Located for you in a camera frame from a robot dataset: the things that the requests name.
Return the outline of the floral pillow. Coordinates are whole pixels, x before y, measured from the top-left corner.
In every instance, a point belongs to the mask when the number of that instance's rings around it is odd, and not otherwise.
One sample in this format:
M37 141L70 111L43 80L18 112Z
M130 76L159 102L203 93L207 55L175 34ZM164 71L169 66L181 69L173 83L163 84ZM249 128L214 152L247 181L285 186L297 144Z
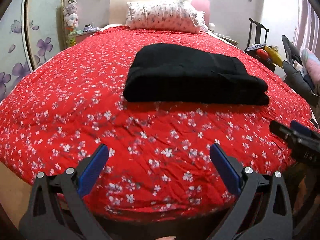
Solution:
M208 31L203 12L196 11L189 3L178 3L172 10L165 7L161 15L147 9L144 12L145 17L131 20L125 25L131 29L159 29L193 34Z

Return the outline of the black pants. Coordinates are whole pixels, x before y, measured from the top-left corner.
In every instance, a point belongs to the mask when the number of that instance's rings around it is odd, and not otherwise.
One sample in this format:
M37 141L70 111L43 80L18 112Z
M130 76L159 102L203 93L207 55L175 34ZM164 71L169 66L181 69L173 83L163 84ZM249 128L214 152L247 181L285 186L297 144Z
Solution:
M128 102L198 102L266 106L267 83L236 57L176 44L144 46L125 82Z

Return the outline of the wardrobe with purple flowers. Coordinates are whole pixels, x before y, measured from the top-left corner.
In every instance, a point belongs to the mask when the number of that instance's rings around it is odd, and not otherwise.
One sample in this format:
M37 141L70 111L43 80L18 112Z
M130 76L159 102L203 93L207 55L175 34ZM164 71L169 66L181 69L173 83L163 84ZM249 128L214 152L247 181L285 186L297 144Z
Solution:
M1 99L64 50L63 0L5 0L1 5Z

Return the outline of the red floral bedspread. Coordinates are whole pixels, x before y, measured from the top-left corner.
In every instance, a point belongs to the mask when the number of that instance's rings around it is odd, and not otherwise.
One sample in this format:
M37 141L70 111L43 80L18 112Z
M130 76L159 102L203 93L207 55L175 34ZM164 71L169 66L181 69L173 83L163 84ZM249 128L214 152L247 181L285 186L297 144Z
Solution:
M146 45L172 43L238 58L268 85L268 106L186 102L129 103L125 80ZM60 174L100 144L109 159L85 203L112 220L161 221L229 207L210 161L217 142L263 174L293 163L272 120L311 127L308 103L278 75L240 49L206 33L112 27L68 48L26 76L1 102L1 162L28 184Z

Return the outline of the dark grey jacket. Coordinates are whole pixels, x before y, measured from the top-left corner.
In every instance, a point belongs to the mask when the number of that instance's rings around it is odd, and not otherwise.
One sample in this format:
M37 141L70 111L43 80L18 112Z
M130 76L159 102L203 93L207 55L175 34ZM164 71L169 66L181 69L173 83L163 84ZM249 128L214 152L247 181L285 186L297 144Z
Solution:
M319 95L314 93L315 85L303 66L300 52L285 36L281 36L285 49L286 61L283 61L283 70L286 74L285 83L299 94L309 105L316 106Z

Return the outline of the beige headboard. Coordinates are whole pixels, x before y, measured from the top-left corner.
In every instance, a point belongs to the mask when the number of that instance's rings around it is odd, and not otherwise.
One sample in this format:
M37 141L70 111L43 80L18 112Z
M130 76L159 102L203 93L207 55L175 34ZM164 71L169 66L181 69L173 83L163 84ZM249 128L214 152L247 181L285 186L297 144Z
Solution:
M189 3L196 11L203 12L205 25L209 24L209 0L110 0L109 23L125 25L131 20L145 17L144 9L161 15L165 7L172 10L178 3Z

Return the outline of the pink folded blanket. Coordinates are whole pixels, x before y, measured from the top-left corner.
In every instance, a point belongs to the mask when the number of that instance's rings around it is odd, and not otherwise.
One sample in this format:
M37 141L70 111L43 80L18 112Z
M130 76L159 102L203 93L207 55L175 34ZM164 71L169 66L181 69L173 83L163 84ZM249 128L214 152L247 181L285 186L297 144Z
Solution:
M320 82L320 61L308 48L302 50L301 55L303 66L306 68L314 85Z

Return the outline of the yellow and red bag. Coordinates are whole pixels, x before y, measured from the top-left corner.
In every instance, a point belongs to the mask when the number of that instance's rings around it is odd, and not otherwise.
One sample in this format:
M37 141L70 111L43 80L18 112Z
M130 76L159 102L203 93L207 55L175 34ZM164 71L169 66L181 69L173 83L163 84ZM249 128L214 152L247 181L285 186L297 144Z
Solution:
M281 58L281 55L270 46L264 46L263 48L257 49L256 54L267 62L276 64L280 68L283 67L283 59Z

